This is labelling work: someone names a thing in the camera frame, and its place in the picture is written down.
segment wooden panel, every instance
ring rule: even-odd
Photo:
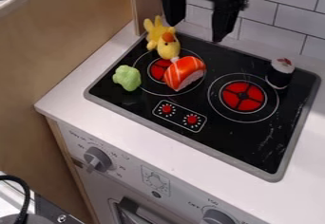
[[[161,0],[131,0],[133,19],[135,21],[136,34],[144,33],[143,20],[153,20],[156,15],[163,13]]]
[[[33,104],[131,19],[129,0],[30,0],[0,18],[0,169],[91,223]]]

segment yellow plush toy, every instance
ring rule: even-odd
[[[161,16],[156,16],[155,25],[150,19],[145,19],[143,25],[148,32],[146,37],[148,50],[156,48],[163,59],[177,61],[181,52],[181,44],[175,36],[175,28],[164,27]]]

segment burner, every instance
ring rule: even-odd
[[[149,65],[147,73],[156,83],[165,84],[163,74],[171,65],[172,63],[170,61],[157,59]]]
[[[255,113],[265,105],[265,92],[250,82],[232,82],[221,89],[221,101],[230,110]]]
[[[278,108],[276,91],[260,77],[237,73],[216,79],[209,87],[212,108],[230,121],[253,123],[270,118]]]
[[[182,48],[180,57],[185,56],[194,56],[203,61],[198,54]],[[163,81],[163,73],[170,65],[171,62],[161,59],[157,51],[148,51],[140,56],[133,66],[139,69],[142,75],[143,83],[141,85],[141,89],[152,95],[172,97],[190,92],[204,81],[205,75],[200,80],[197,80],[196,82],[193,82],[191,85],[187,86],[185,89],[178,92],[174,91]]]

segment black cable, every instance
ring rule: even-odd
[[[19,177],[11,176],[11,175],[4,175],[0,176],[0,181],[8,180],[8,181],[14,181],[16,183],[19,183],[25,192],[25,200],[22,209],[20,210],[19,215],[17,216],[14,224],[24,224],[26,223],[26,219],[28,216],[28,209],[29,209],[29,202],[30,202],[30,189],[29,186],[26,184],[24,180],[22,180]]]

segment sushi roll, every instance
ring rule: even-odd
[[[201,78],[206,70],[204,62],[193,56],[187,56],[173,63],[163,74],[167,85],[180,91]]]
[[[265,77],[266,82],[275,89],[286,88],[295,72],[295,66],[287,58],[280,58],[271,62],[270,69]]]

